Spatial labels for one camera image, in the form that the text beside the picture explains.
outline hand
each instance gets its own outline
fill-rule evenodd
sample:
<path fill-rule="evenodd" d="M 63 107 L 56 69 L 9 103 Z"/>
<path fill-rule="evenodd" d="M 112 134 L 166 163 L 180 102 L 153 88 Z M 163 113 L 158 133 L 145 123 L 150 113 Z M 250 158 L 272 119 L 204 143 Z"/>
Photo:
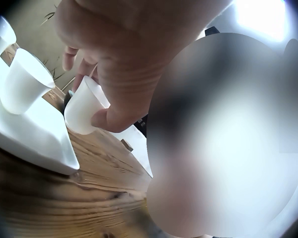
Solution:
<path fill-rule="evenodd" d="M 84 54 L 73 91 L 89 75 L 111 104 L 92 125 L 121 132 L 144 117 L 164 67 L 230 2 L 62 0 L 54 19 L 67 45 L 64 70 L 73 67 L 78 50 Z"/>

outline light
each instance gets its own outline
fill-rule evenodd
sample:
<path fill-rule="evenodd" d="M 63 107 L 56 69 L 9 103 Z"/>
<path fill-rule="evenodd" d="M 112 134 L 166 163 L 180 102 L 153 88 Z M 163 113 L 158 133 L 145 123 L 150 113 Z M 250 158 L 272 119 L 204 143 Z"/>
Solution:
<path fill-rule="evenodd" d="M 237 21 L 275 41 L 284 38 L 285 2 L 282 0 L 236 0 Z"/>

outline wooden table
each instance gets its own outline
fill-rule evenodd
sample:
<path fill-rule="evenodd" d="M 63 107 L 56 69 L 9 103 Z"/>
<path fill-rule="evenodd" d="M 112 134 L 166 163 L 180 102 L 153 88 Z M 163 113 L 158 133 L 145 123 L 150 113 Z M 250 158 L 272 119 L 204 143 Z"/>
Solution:
<path fill-rule="evenodd" d="M 44 98 L 60 109 L 64 94 L 55 88 Z M 71 176 L 0 149 L 2 225 L 23 238 L 161 236 L 146 210 L 151 177 L 134 156 L 101 129 L 87 136 L 68 132 L 80 163 Z"/>

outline white tray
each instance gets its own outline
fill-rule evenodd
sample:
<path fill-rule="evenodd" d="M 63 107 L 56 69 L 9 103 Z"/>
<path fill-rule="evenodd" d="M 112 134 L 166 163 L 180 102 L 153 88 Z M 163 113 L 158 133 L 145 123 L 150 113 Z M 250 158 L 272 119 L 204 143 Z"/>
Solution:
<path fill-rule="evenodd" d="M 8 70 L 0 58 L 0 89 Z M 43 98 L 22 115 L 8 113 L 0 101 L 0 147 L 61 174 L 70 175 L 79 169 L 63 115 Z"/>

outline white plastic cup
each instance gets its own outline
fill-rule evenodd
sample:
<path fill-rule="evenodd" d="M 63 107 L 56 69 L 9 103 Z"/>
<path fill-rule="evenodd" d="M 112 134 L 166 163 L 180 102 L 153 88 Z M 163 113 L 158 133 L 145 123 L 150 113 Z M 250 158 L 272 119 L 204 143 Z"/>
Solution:
<path fill-rule="evenodd" d="M 101 86 L 89 76 L 84 76 L 78 89 L 64 110 L 65 124 L 74 133 L 87 135 L 96 130 L 91 125 L 92 116 L 110 106 Z"/>
<path fill-rule="evenodd" d="M 15 33 L 7 22 L 7 20 L 0 16 L 0 55 L 10 45 L 16 42 Z"/>
<path fill-rule="evenodd" d="M 12 114 L 22 114 L 55 87 L 52 75 L 31 53 L 17 49 L 0 92 L 3 107 Z"/>

